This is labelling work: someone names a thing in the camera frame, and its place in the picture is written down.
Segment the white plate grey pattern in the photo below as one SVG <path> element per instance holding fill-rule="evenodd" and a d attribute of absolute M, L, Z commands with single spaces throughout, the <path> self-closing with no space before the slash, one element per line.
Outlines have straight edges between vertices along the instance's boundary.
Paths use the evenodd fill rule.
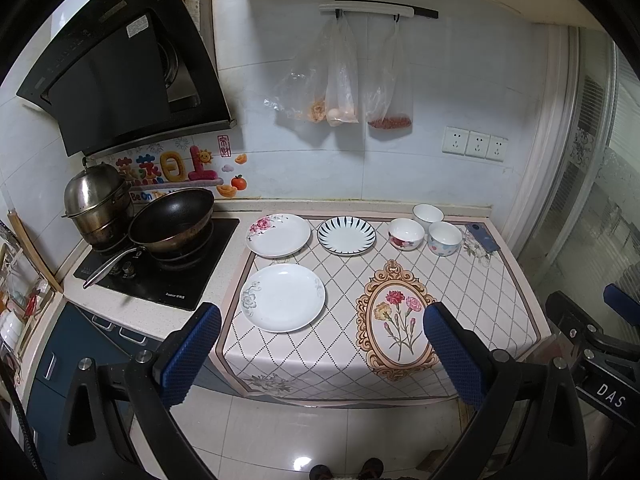
<path fill-rule="evenodd" d="M 291 333 L 314 322 L 326 304 L 326 288 L 311 270 L 294 263 L 266 266 L 242 286 L 240 308 L 268 333 Z"/>

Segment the white bowl red flowers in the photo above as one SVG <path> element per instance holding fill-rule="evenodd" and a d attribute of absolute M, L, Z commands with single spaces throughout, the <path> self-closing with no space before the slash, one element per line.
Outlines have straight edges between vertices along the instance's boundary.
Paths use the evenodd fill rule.
<path fill-rule="evenodd" d="M 415 250 L 424 242 L 424 227 L 407 218 L 396 218 L 388 224 L 390 244 L 399 250 Z"/>

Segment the plain white bowl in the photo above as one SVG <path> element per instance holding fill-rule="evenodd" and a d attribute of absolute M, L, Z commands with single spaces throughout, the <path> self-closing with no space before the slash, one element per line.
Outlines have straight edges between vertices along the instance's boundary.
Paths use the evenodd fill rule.
<path fill-rule="evenodd" d="M 417 204 L 412 208 L 412 214 L 416 222 L 426 230 L 431 224 L 444 220 L 444 213 L 430 204 Z"/>

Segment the white plate pink flowers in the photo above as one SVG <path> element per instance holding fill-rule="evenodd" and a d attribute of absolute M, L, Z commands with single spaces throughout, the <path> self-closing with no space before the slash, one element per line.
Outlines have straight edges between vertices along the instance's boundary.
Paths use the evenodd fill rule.
<path fill-rule="evenodd" d="M 245 244 L 254 254 L 280 259 L 301 250 L 311 237 L 307 220 L 296 214 L 267 214 L 246 231 Z"/>

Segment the white plate blue stripes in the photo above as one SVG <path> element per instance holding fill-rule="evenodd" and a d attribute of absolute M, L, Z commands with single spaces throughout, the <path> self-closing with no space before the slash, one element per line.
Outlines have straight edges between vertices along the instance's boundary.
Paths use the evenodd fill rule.
<path fill-rule="evenodd" d="M 330 254 L 352 257 L 373 247 L 376 232 L 366 220 L 338 216 L 322 222 L 317 229 L 317 237 L 320 245 Z"/>

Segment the blue kitchen cabinet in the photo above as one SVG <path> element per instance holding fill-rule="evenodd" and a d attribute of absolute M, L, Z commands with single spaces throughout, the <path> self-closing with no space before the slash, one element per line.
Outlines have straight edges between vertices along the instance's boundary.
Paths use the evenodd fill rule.
<path fill-rule="evenodd" d="M 29 393 L 27 418 L 40 460 L 47 470 L 58 461 L 64 405 L 78 362 L 90 356 L 99 365 L 127 362 L 141 350 L 154 351 L 160 341 L 119 326 L 66 302 L 37 362 Z"/>

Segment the glass sliding door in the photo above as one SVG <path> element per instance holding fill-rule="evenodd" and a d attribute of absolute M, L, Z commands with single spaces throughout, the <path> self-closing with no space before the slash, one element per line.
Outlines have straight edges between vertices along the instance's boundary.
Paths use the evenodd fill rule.
<path fill-rule="evenodd" d="M 636 342 L 603 291 L 639 297 L 639 79 L 604 32 L 580 30 L 577 50 L 559 166 L 518 261 L 538 300 L 565 292 L 605 333 Z"/>

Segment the pink diamond pattern table mat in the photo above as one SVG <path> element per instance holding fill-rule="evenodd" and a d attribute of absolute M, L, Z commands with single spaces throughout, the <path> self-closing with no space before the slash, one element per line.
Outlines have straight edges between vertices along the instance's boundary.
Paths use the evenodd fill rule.
<path fill-rule="evenodd" d="M 247 258 L 230 300 L 215 356 L 242 396 L 288 403 L 387 405 L 454 396 L 456 389 L 423 333 L 426 306 L 442 302 L 488 348 L 522 360 L 550 335 L 538 300 L 506 249 L 485 252 L 463 221 L 461 248 L 449 257 L 422 245 L 403 252 L 374 220 L 373 247 L 362 255 L 327 252 L 313 237 L 290 257 L 317 274 L 326 305 L 308 326 L 275 333 L 254 325 L 255 273 L 271 262 Z"/>

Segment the black induction cooktop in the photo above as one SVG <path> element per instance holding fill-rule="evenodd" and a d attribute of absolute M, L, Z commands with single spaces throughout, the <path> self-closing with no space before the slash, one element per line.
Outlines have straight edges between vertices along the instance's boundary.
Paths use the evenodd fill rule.
<path fill-rule="evenodd" d="M 126 296 L 194 311 L 239 224 L 237 218 L 213 218 L 201 232 L 201 246 L 178 258 L 161 259 L 136 248 L 98 285 Z"/>

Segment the blue smartphone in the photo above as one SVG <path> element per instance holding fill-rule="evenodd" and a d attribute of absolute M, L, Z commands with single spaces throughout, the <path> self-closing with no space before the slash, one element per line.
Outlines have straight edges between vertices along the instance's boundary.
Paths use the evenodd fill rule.
<path fill-rule="evenodd" d="M 499 245 L 496 243 L 488 229 L 486 229 L 484 223 L 470 222 L 465 226 L 474 240 L 483 247 L 485 252 L 491 254 L 499 249 Z"/>

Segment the wooden rack with items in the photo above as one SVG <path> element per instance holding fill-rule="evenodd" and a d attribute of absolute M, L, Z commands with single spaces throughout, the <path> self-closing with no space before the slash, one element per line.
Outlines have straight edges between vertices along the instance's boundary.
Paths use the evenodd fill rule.
<path fill-rule="evenodd" d="M 1 222 L 1 342 L 18 356 L 38 316 L 63 287 L 14 209 Z"/>

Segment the stainless steel steamer pot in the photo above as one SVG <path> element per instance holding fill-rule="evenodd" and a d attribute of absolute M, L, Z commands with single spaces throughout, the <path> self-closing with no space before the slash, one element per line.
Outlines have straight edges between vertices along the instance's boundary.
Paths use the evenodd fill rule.
<path fill-rule="evenodd" d="M 111 165 L 85 166 L 64 191 L 64 218 L 70 219 L 82 238 L 105 252 L 127 235 L 134 204 L 125 178 Z"/>

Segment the clear plastic bag with eggs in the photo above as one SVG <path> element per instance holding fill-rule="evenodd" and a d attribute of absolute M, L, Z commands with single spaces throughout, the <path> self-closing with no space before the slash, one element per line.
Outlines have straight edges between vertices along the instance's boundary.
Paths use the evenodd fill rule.
<path fill-rule="evenodd" d="M 328 45 L 326 121 L 331 127 L 358 122 L 358 63 L 355 36 L 342 10 L 335 10 Z"/>

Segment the black range hood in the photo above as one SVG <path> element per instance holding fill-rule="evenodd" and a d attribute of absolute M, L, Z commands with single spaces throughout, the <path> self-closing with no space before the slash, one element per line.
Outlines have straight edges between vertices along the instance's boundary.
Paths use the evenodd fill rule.
<path fill-rule="evenodd" d="M 58 123 L 70 155 L 233 124 L 182 0 L 90 0 L 49 42 L 17 94 Z"/>

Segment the clear bag red beans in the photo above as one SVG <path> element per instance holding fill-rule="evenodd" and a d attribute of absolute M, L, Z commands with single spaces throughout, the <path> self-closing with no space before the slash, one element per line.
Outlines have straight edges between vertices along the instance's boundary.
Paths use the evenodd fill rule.
<path fill-rule="evenodd" d="M 402 130 L 412 126 L 413 86 L 401 35 L 401 16 L 393 26 L 370 64 L 364 118 L 370 128 Z"/>

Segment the clear plastic bag left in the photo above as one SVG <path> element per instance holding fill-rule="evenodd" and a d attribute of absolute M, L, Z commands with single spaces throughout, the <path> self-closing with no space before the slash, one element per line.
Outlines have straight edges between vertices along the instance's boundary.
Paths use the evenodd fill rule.
<path fill-rule="evenodd" d="M 336 18 L 329 18 L 313 40 L 294 56 L 288 71 L 273 87 L 264 104 L 301 122 L 326 120 L 329 46 Z"/>

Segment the colourful wall sticker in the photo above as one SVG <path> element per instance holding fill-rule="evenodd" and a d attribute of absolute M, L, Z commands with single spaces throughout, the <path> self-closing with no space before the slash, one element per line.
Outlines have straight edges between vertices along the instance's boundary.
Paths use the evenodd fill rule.
<path fill-rule="evenodd" d="M 248 155 L 225 132 L 180 136 L 88 159 L 91 166 L 100 162 L 125 179 L 138 205 L 184 188 L 207 188 L 221 200 L 239 198 L 248 188 Z"/>

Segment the white triple wall socket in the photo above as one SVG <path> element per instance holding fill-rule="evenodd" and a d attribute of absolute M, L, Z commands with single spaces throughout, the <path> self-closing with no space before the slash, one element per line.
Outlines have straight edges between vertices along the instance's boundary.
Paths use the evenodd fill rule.
<path fill-rule="evenodd" d="M 509 140 L 501 136 L 446 127 L 442 138 L 442 152 L 451 155 L 486 159 L 491 162 L 504 162 Z"/>

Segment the white wall hook rail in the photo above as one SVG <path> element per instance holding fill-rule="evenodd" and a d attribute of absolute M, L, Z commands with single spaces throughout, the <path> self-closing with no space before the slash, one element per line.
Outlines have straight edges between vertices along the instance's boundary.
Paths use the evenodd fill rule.
<path fill-rule="evenodd" d="M 439 12 L 423 6 L 410 6 L 410 4 L 392 3 L 374 0 L 333 0 L 319 4 L 320 12 L 352 12 L 364 14 L 378 14 L 400 16 L 401 18 L 429 18 L 438 20 Z"/>

